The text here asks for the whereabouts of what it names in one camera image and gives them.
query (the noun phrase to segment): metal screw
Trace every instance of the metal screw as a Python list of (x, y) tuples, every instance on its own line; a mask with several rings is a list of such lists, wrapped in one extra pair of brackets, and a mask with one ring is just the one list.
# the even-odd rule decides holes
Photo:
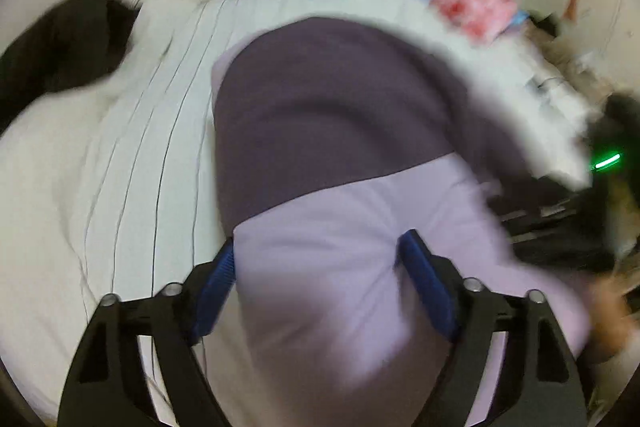
[(102, 299), (100, 299), (100, 306), (105, 308), (113, 306), (116, 302), (120, 301), (120, 297), (115, 293), (107, 293)]
[(467, 290), (473, 293), (478, 293), (484, 290), (484, 284), (482, 284), (475, 277), (469, 277), (469, 279), (465, 279), (464, 285)]
[(545, 294), (543, 294), (540, 290), (531, 290), (527, 297), (529, 297), (530, 301), (535, 302), (536, 304), (542, 304), (546, 301)]
[(162, 294), (167, 297), (175, 297), (182, 293), (182, 285), (179, 282), (170, 282), (167, 286), (162, 288)]

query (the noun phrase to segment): bed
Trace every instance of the bed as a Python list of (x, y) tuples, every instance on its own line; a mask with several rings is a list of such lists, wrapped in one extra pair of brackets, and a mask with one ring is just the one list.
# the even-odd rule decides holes
[[(41, 8), (53, 1), (38, 0)], [(142, 1), (142, 12), (120, 69), (98, 86), (38, 100), (0, 141), (6, 252), (0, 298), (11, 302), (0, 315), (0, 411), (15, 425), (55, 421), (66, 370), (103, 294), (153, 295), (210, 261), (222, 244), (220, 227), (212, 225), (219, 220), (210, 70), (257, 32), (311, 15), (400, 32), (470, 79), (474, 95), (518, 129), (537, 173), (553, 171), (575, 186), (587, 182), (574, 139), (589, 108), (563, 82), (555, 82), (545, 100), (530, 89), (532, 77), (553, 74), (517, 34), (480, 48), (423, 0), (132, 1)], [(631, 88), (635, 57), (622, 63), (616, 57), (634, 41), (635, 34), (628, 36), (633, 16), (626, 14), (635, 13), (638, 2), (615, 0), (607, 7), (609, 20), (587, 13), (564, 37), (579, 51), (597, 50), (598, 64), (618, 68), (607, 72)], [(0, 10), (8, 12), (12, 3), (15, 8), (15, 0), (0, 0)], [(538, 3), (543, 12), (563, 9), (540, 0), (520, 3)], [(12, 20), (14, 33), (28, 23)], [(606, 40), (593, 41), (595, 24), (606, 26)], [(238, 308), (232, 294), (197, 354), (233, 425), (276, 425), (253, 377)], [(172, 423), (151, 341), (141, 339), (141, 349), (158, 414)]]

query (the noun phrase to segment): glowing green led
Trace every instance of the glowing green led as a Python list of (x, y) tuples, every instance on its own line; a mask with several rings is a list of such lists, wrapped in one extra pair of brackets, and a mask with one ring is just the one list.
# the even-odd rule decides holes
[(603, 169), (606, 169), (607, 167), (610, 167), (618, 163), (620, 161), (620, 158), (622, 158), (620, 154), (614, 154), (611, 158), (608, 158), (600, 163), (596, 163), (596, 165), (593, 168), (596, 171), (601, 171)]

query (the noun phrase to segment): white bed sheet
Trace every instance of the white bed sheet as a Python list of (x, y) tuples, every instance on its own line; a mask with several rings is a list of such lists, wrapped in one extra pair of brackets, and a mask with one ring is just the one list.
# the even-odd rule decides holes
[[(475, 47), (424, 0), (143, 1), (135, 46), (113, 77), (36, 102), (0, 140), (0, 356), (46, 418), (101, 295), (148, 297), (222, 244), (210, 71), (241, 39), (311, 15), (387, 28), (448, 58), (513, 125), (536, 172), (588, 180), (574, 143), (587, 108), (563, 86), (551, 109), (542, 103), (527, 83), (543, 65), (518, 35)], [(172, 423), (151, 342), (142, 349), (159, 415)], [(235, 427), (278, 425), (235, 293), (196, 351)]]

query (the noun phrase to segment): blue gripper pad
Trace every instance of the blue gripper pad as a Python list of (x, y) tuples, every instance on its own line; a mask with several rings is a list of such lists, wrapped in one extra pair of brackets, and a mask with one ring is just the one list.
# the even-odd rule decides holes
[(193, 325), (195, 338), (208, 335), (218, 320), (226, 298), (236, 283), (234, 244), (227, 241), (213, 260), (214, 267), (198, 296), (196, 320)]
[[(462, 283), (462, 277), (449, 260), (432, 255), (415, 230), (401, 235), (398, 255), (427, 309), (431, 324), (452, 342), (459, 327), (458, 300), (453, 291)], [(442, 261), (450, 267), (442, 269)]]

